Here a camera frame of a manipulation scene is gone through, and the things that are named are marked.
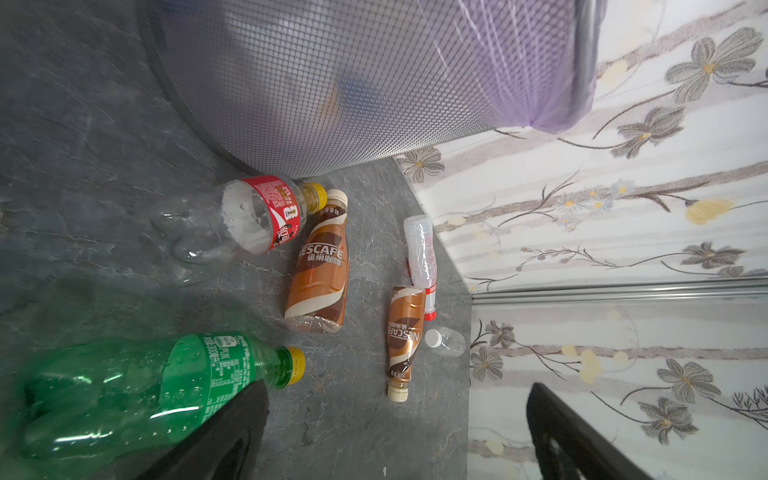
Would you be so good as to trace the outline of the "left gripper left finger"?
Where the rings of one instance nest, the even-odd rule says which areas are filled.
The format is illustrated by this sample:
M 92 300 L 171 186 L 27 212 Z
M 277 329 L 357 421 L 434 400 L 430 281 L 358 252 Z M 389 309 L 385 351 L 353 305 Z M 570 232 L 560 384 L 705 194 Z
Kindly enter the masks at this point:
M 267 386 L 259 380 L 239 392 L 139 477 L 253 479 L 268 414 Z

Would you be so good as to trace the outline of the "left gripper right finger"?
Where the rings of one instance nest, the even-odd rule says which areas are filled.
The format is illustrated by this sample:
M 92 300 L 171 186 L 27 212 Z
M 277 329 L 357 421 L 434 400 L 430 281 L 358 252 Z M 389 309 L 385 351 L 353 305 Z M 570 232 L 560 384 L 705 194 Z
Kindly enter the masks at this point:
M 544 479 L 651 480 L 542 383 L 532 385 L 526 418 Z

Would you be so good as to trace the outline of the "green soda bottle yellow cap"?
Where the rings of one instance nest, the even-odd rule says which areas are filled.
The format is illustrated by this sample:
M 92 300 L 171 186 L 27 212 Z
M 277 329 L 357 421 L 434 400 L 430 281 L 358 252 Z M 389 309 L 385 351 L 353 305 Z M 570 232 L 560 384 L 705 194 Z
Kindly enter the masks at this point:
M 243 389 L 302 379 L 304 353 L 242 332 L 102 340 L 54 351 L 23 380 L 21 452 L 97 458 L 175 444 Z

